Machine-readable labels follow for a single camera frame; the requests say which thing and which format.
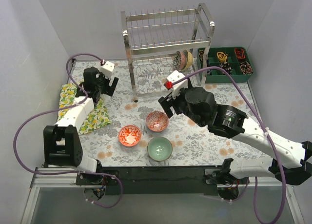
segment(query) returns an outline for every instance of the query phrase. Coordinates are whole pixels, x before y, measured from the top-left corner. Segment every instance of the green bowl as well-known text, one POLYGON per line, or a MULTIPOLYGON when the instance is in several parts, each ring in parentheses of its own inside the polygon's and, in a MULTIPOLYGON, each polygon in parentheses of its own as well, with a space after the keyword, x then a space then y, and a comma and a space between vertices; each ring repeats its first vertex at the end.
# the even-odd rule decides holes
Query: green bowl
POLYGON ((153 138, 148 142, 147 152, 153 160, 164 161, 172 154, 171 142, 164 137, 153 138))

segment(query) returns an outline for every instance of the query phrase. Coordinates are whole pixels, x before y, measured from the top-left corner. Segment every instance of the green organizer tray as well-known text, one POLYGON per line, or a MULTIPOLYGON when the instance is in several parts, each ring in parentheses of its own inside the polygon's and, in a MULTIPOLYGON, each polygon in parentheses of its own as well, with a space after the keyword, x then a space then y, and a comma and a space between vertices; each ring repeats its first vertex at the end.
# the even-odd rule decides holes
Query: green organizer tray
MULTIPOLYGON (((248 59, 246 49, 243 47, 211 47, 208 52, 208 66, 218 66, 220 67, 220 62, 217 57, 217 52, 224 52, 228 55, 227 62, 230 63, 230 66, 232 68, 232 78, 235 82, 247 82, 247 80, 251 77, 252 74, 242 74, 240 70, 240 63, 243 61, 238 61, 236 55, 235 55, 235 48, 241 48, 245 52, 246 58, 244 61, 247 61, 250 66, 252 67, 254 71, 254 66, 250 63, 250 60, 248 59)), ((199 58, 199 51, 205 50, 205 48, 199 48, 197 51, 197 66, 199 69, 202 69, 203 63, 200 61, 199 58)), ((207 75, 205 83, 229 83, 231 82, 230 79, 223 75, 221 71, 219 70, 211 70, 210 75, 207 75)))

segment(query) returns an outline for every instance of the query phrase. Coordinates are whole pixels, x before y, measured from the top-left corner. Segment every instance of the tabletop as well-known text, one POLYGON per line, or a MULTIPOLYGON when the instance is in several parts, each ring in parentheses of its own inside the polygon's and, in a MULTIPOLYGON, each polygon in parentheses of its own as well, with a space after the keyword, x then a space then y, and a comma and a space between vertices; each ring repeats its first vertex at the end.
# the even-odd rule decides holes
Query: tabletop
MULTIPOLYGON (((183 114, 173 115, 164 131, 150 131, 145 125, 146 117, 153 111, 163 111, 158 99, 166 93, 139 97, 138 102, 134 103, 127 61, 111 62, 115 63, 112 77, 118 77, 119 82, 112 97, 103 95, 102 98, 112 123, 79 136, 83 153, 100 160, 103 166, 221 165, 225 158, 255 159, 266 156, 249 145, 208 132, 206 127, 197 126, 183 114), (141 141, 130 148, 118 141, 119 130, 128 124, 134 124, 142 131, 141 141), (172 155, 163 162, 154 161, 147 153, 149 140, 158 136, 169 139, 173 146, 172 155)), ((91 66, 98 67, 99 62, 76 62, 72 73, 74 79, 82 81, 83 70, 91 66)), ((239 83, 238 86, 253 105, 248 84, 239 83)), ((231 83, 206 84, 204 88, 214 94, 217 103, 237 107, 255 119, 231 83)))

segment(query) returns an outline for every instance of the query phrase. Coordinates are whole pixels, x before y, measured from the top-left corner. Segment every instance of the dish rack shelf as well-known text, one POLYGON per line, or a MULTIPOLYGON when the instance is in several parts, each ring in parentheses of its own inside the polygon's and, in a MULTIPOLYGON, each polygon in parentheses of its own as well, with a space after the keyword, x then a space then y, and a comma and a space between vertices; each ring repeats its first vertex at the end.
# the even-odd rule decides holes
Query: dish rack shelf
MULTIPOLYGON (((204 56, 208 57, 215 30, 215 23, 204 3, 197 8, 164 9, 150 13, 141 11, 129 16, 123 11, 121 24, 135 102, 138 96, 167 91, 163 83, 174 71, 175 51, 186 49, 193 53, 194 48, 204 47, 204 56)), ((192 65, 182 72, 190 74, 195 69, 192 65)), ((198 76, 198 85, 204 84, 206 73, 203 73, 201 80, 198 76)))

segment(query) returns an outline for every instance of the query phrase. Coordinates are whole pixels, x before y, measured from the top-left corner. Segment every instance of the lemon print fabric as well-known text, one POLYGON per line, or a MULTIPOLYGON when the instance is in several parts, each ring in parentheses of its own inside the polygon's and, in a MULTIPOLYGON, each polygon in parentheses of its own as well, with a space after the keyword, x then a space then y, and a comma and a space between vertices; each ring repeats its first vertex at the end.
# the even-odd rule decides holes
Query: lemon print fabric
MULTIPOLYGON (((59 99, 59 107, 63 108, 74 103, 77 87, 74 84, 65 84, 62 86, 59 99)), ((62 119, 68 109, 58 112, 58 120, 62 119)), ((102 99, 99 100, 95 108, 90 112, 84 120, 79 134, 83 135, 93 130, 99 129, 105 125, 112 123, 108 118, 107 109, 102 99)))

